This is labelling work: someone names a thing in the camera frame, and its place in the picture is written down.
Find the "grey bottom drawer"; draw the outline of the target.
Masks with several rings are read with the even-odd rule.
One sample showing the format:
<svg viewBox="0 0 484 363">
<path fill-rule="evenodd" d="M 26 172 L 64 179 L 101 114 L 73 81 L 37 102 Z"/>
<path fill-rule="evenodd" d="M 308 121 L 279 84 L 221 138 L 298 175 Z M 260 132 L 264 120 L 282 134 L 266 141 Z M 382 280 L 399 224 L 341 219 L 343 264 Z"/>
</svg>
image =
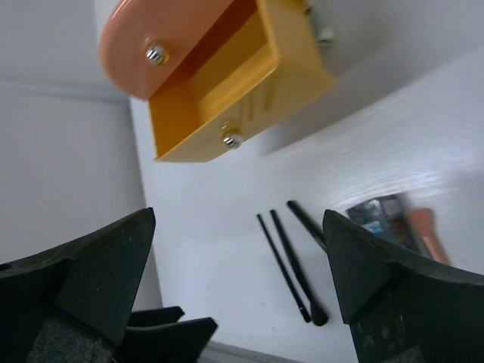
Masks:
<svg viewBox="0 0 484 363">
<path fill-rule="evenodd" d="M 335 42 L 336 32 L 324 21 L 315 1 L 305 0 L 305 15 L 310 22 L 318 46 L 330 47 Z"/>
</svg>

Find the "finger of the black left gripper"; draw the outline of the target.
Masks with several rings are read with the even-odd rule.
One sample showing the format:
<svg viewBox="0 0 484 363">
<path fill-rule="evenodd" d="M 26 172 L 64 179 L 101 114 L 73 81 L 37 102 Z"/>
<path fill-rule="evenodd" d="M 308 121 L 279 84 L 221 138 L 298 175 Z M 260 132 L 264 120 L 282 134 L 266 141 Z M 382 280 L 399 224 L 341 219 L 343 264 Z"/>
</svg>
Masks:
<svg viewBox="0 0 484 363">
<path fill-rule="evenodd" d="M 198 318 L 153 327 L 128 327 L 114 362 L 196 362 L 218 325 Z"/>
<path fill-rule="evenodd" d="M 180 306 L 170 306 L 160 309 L 150 309 L 132 312 L 129 318 L 129 327 L 155 327 L 178 322 L 185 315 Z"/>
</svg>

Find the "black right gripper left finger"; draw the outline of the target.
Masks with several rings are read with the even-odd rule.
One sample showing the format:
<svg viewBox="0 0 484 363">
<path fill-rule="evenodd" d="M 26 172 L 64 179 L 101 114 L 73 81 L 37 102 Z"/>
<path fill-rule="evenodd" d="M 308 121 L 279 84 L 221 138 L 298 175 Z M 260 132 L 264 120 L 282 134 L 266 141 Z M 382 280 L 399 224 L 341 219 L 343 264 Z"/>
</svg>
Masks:
<svg viewBox="0 0 484 363">
<path fill-rule="evenodd" d="M 123 341 L 156 219 L 140 209 L 1 265 L 3 362 L 110 362 Z"/>
</svg>

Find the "large black makeup brush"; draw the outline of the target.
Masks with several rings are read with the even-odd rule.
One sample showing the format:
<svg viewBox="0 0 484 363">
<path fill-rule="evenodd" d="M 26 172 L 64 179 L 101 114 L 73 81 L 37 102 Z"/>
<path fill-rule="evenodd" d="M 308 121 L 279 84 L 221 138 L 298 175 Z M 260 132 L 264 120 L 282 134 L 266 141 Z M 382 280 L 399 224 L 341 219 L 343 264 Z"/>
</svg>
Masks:
<svg viewBox="0 0 484 363">
<path fill-rule="evenodd" d="M 300 221 L 319 247 L 322 248 L 324 252 L 327 252 L 322 228 L 315 223 L 311 216 L 295 200 L 287 201 L 287 207 Z"/>
</svg>

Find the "dark grey cosmetic box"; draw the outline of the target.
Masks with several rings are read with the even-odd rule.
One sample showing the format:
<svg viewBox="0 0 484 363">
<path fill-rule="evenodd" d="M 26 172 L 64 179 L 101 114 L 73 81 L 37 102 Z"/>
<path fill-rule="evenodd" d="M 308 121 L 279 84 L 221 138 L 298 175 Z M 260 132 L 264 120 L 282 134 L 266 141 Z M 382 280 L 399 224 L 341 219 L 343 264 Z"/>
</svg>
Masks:
<svg viewBox="0 0 484 363">
<path fill-rule="evenodd" d="M 423 240 L 411 226 L 407 211 L 402 194 L 388 194 L 358 203 L 346 213 L 351 221 L 378 237 L 430 258 Z"/>
</svg>

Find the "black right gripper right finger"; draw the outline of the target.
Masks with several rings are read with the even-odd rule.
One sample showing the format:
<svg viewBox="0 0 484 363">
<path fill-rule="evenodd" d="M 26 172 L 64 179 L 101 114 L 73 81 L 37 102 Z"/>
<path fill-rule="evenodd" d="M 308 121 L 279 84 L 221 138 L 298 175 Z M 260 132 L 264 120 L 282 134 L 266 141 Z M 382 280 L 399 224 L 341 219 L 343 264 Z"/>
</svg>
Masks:
<svg viewBox="0 0 484 363">
<path fill-rule="evenodd" d="M 360 362 L 481 362 L 483 276 L 390 243 L 326 210 L 327 257 Z"/>
</svg>

